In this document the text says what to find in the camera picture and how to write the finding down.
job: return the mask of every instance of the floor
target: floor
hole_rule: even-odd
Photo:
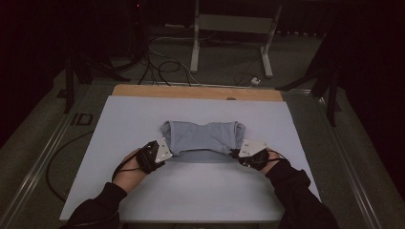
[[[208,37],[212,34],[207,32],[204,35]],[[188,80],[193,86],[209,84],[249,87],[250,79],[255,76],[262,81],[258,86],[251,87],[271,89],[282,86],[305,74],[322,41],[307,36],[276,35],[269,53],[274,77],[267,79],[264,77],[259,53],[265,40],[265,37],[260,36],[228,33],[225,44],[223,42],[221,45],[201,47],[199,71],[193,74],[194,79],[188,76]],[[151,52],[170,56],[185,66],[190,64],[191,39],[159,39],[151,44],[151,48]],[[169,60],[153,54],[150,57],[156,66]],[[114,59],[115,64],[123,62],[122,59]],[[163,69],[170,72],[176,68],[176,64],[169,63]],[[146,66],[139,63],[135,68],[121,74],[131,78],[130,83],[137,84],[145,69]],[[98,72],[93,74],[96,79],[91,85],[76,84],[75,107],[69,114],[63,114],[64,99],[56,98],[64,88],[62,72],[54,80],[53,90],[40,101],[0,150],[0,166],[3,169],[0,174],[1,228],[55,228],[63,224],[58,220],[63,202],[50,191],[45,179],[46,167],[51,158],[46,155],[65,146],[49,166],[50,183],[65,198],[91,135],[85,135],[70,144],[69,142],[96,127],[104,102],[118,83]],[[187,86],[187,74],[184,71],[164,73],[162,76],[170,84]],[[152,76],[148,73],[142,84],[151,83]],[[290,108],[322,201],[330,207],[342,228],[403,228],[405,204],[379,162],[345,92],[338,91],[340,112],[335,114],[337,127],[331,128],[323,115],[322,100],[308,95],[312,84],[313,81],[301,85],[298,90],[283,93],[283,98]],[[73,122],[75,114],[92,115],[93,121],[89,125],[77,125],[77,122]],[[20,187],[26,187],[24,185],[27,183],[32,185],[30,191],[21,192]],[[238,225],[170,223],[137,224],[134,228],[276,226],[277,222]]]

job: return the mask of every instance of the metal frame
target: metal frame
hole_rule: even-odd
[[[177,85],[188,86],[188,84],[179,83]],[[223,87],[221,85],[212,85],[212,87]],[[85,90],[79,91],[77,95],[78,100],[84,97]],[[282,94],[292,94],[292,95],[299,95],[299,96],[308,96],[310,95],[310,90],[291,90],[290,92],[282,92]],[[340,161],[343,165],[343,170],[347,180],[352,187],[353,195],[358,203],[359,209],[362,212],[363,218],[366,221],[367,225],[371,229],[379,229],[382,228],[380,220],[378,219],[376,212],[373,209],[373,206],[370,202],[370,198],[362,184],[358,174],[355,172],[354,166],[352,165],[352,161],[349,157],[348,152],[346,151],[340,135],[330,126],[328,118],[324,115],[325,110],[327,109],[327,105],[323,98],[313,98],[314,102],[316,103],[316,107],[319,110],[319,113],[322,114],[322,122],[325,124],[327,129],[330,131],[330,137],[332,141],[335,143],[337,154],[340,158]],[[73,110],[75,110],[76,106],[80,102],[76,102],[73,106]],[[38,183],[41,175],[43,174],[46,165],[48,164],[53,152],[57,148],[60,140],[64,136],[70,120],[72,119],[74,112],[69,114],[65,114],[61,121],[59,122],[58,126],[56,127],[55,131],[51,139],[49,140],[48,144],[42,151],[40,157],[32,166],[31,170],[28,172],[27,176],[25,177],[24,181],[22,182],[18,192],[14,196],[11,204],[6,209],[5,214],[0,219],[0,228],[11,228],[12,224],[17,220],[19,214],[22,212],[25,204],[27,203],[28,199],[30,198],[36,184]]]
[[[39,158],[36,160],[36,162],[31,167],[30,171],[27,173],[26,177],[21,183],[21,186],[18,188],[17,193],[14,195],[14,198],[12,199],[11,203],[6,208],[6,211],[3,214],[2,218],[0,218],[0,228],[12,228],[18,216],[24,209],[27,201],[29,200],[33,190],[36,187],[36,184],[38,183],[42,174],[45,172],[46,167],[54,151],[59,145],[60,140],[65,135],[66,130],[68,129],[69,124],[75,113],[77,105],[80,103],[85,93],[87,92],[87,90],[83,88],[88,87],[81,86],[76,97],[77,102],[73,104],[72,112],[64,114],[62,116],[61,120],[59,121],[58,125],[53,131],[53,134],[50,140],[48,141],[47,145],[44,147]]]
[[[191,54],[190,71],[192,73],[196,73],[199,68],[200,30],[253,32],[264,33],[268,35],[266,44],[260,48],[260,53],[262,56],[266,77],[271,78],[273,76],[273,71],[271,69],[270,60],[268,58],[268,50],[270,48],[271,41],[273,40],[282,8],[283,5],[280,4],[275,15],[272,18],[201,14],[200,0],[196,0],[194,18],[194,43],[193,52]]]

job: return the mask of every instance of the white board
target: white board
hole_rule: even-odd
[[[266,141],[294,168],[304,169],[319,198],[285,102],[110,96],[60,219],[96,197],[126,155],[160,138],[166,120],[243,123],[246,139]],[[284,209],[270,181],[236,161],[167,161],[129,194],[119,212],[128,222],[253,222],[278,220]]]

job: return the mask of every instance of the hand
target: hand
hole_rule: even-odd
[[[125,161],[132,155],[134,155],[139,149],[135,150],[128,156],[126,156],[123,160]],[[130,161],[128,161],[121,170],[131,170],[139,168],[137,157],[135,156]],[[117,173],[116,177],[113,180],[113,183],[122,188],[125,192],[131,192],[135,187],[137,187],[140,182],[146,177],[146,174],[141,171],[141,169],[137,169],[134,171],[122,171]]]
[[[268,159],[275,159],[275,158],[280,158],[280,156],[273,152],[271,149],[267,148],[267,152],[268,152]],[[275,161],[270,161],[267,163],[267,165],[265,166],[265,168],[262,169],[262,172],[264,174],[266,174],[268,171],[271,170],[271,168],[273,168],[273,166],[275,164],[277,164],[280,160],[275,160]]]

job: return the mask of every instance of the sleeve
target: sleeve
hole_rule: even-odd
[[[67,224],[60,228],[112,229],[119,227],[119,203],[127,193],[114,183],[106,183],[94,199],[81,203],[72,213]]]
[[[330,209],[309,190],[310,180],[305,171],[297,171],[282,160],[266,177],[286,209],[279,228],[339,228]]]

